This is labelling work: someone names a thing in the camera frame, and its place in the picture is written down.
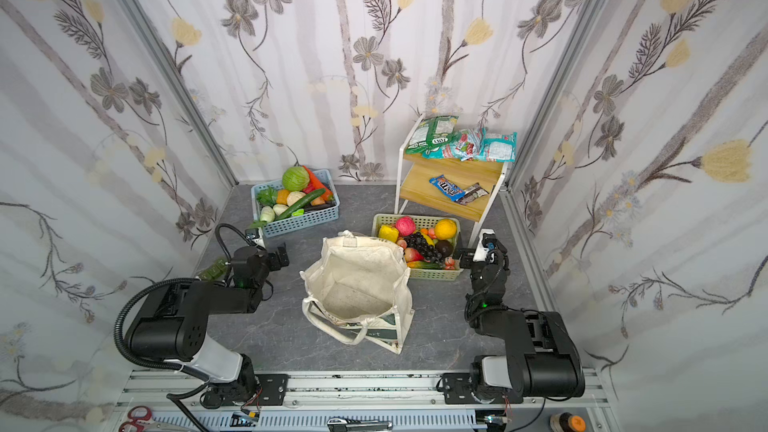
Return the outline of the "green tea snack packet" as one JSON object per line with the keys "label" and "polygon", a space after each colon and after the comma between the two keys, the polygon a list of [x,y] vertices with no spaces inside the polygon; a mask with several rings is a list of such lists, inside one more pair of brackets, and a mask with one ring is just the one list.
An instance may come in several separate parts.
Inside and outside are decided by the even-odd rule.
{"label": "green tea snack packet", "polygon": [[406,154],[431,152],[449,144],[456,137],[458,117],[438,115],[419,123],[405,148]]}

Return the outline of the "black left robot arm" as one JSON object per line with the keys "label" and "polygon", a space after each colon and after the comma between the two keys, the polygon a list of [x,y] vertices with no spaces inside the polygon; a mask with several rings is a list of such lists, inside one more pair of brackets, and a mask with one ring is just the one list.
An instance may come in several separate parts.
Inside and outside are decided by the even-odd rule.
{"label": "black left robot arm", "polygon": [[149,285],[118,313],[113,340],[134,365],[200,380],[193,392],[203,407],[246,407],[261,399],[263,382],[248,356],[209,335],[209,319],[256,312],[274,294],[270,274],[287,267],[290,259],[285,244],[265,246],[257,224],[240,230],[219,223],[214,236],[224,254],[222,277],[171,278]]}

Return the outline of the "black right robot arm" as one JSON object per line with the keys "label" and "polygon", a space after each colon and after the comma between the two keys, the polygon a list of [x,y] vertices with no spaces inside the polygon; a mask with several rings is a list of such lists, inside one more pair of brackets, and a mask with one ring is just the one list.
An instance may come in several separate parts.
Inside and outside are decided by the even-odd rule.
{"label": "black right robot arm", "polygon": [[561,315],[504,303],[510,275],[507,248],[484,229],[460,263],[470,267],[464,320],[478,335],[504,343],[500,355],[478,355],[467,373],[446,372],[436,384],[448,405],[520,404],[529,397],[580,397],[586,379],[578,348]]}

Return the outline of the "cream canvas grocery bag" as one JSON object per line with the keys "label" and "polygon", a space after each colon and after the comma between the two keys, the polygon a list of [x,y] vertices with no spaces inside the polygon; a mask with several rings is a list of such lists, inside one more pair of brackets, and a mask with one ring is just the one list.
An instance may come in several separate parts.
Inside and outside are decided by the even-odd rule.
{"label": "cream canvas grocery bag", "polygon": [[410,269],[393,242],[339,233],[300,273],[305,318],[347,346],[364,341],[400,354],[414,318]]}

